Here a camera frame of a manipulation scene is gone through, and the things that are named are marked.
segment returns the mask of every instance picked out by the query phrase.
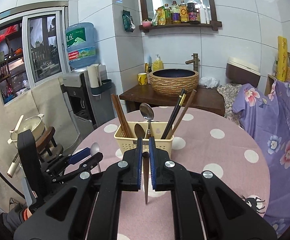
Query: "pink flower print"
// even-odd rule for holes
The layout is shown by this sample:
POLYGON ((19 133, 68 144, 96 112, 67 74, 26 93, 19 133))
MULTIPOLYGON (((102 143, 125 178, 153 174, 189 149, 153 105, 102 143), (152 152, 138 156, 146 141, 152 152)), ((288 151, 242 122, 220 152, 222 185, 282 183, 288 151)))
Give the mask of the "pink flower print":
POLYGON ((290 167, 290 141, 287 142, 285 147, 285 154, 280 159, 280 164, 284 164, 284 168, 290 167))
POLYGON ((245 89, 245 101, 249 102, 250 106, 255 106, 256 99, 255 98, 260 98, 260 94, 255 91, 255 88, 251 88, 249 90, 245 89))
POLYGON ((273 101, 274 99, 274 95, 275 95, 275 86, 276 86, 276 82, 273 83, 272 85, 272 89, 271 89, 271 93, 269 93, 267 96, 268 98, 273 101))

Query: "soap pump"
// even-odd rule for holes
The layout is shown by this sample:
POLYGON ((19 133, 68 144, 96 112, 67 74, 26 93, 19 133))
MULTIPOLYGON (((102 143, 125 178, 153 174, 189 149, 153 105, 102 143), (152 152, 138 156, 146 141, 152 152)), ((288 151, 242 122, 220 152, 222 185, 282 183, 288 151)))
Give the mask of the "soap pump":
POLYGON ((157 58, 153 62, 153 71, 163 69, 163 61, 161 61, 161 58, 158 54, 156 54, 157 58))

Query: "round table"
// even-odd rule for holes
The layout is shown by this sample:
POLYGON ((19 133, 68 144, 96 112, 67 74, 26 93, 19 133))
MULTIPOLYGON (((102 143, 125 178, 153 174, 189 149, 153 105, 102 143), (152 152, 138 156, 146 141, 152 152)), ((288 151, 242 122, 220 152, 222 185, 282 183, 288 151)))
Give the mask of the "round table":
MULTIPOLYGON (((160 106, 153 110, 155 121, 167 122, 173 107, 160 106)), ((126 119, 144 121, 140 111, 126 114, 126 119)), ((100 162, 102 171, 123 157, 114 139, 117 126, 117 118, 107 122, 87 136, 77 148, 84 149, 97 142, 104 155, 100 162)), ((257 209, 260 209, 259 212, 266 211, 270 196, 269 169, 261 149, 247 132, 224 117, 189 108, 174 136, 171 160, 189 171, 212 171, 247 204, 250 205, 248 198, 260 198, 264 202, 259 202, 257 209)), ((66 172, 77 169, 81 162, 70 165, 66 172)), ((147 205, 143 181, 139 192, 122 192, 117 239, 174 240, 170 193, 153 191, 150 179, 147 205)))

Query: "purple floral cloth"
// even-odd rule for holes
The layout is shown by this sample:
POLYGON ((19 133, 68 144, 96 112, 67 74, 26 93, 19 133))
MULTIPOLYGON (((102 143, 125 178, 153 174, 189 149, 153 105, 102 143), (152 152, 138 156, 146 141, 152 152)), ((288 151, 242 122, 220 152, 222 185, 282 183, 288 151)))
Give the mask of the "purple floral cloth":
POLYGON ((266 159, 271 189, 264 219, 280 236, 290 225, 290 83, 275 81, 268 96, 243 85, 233 112, 266 159))

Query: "white pot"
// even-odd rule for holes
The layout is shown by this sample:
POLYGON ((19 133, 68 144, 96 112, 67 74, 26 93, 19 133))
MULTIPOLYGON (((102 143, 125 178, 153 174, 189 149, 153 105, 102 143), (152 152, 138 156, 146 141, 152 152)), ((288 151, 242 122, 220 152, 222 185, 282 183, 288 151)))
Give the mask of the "white pot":
POLYGON ((15 147, 17 148, 18 134, 28 129, 32 131, 32 135, 34 136, 35 141, 37 141, 45 131, 45 123, 42 120, 43 116, 44 114, 39 114, 37 116, 29 117, 23 120, 20 123, 18 130, 15 130, 10 134, 10 139, 8 139, 7 142, 9 144, 14 143, 15 147))

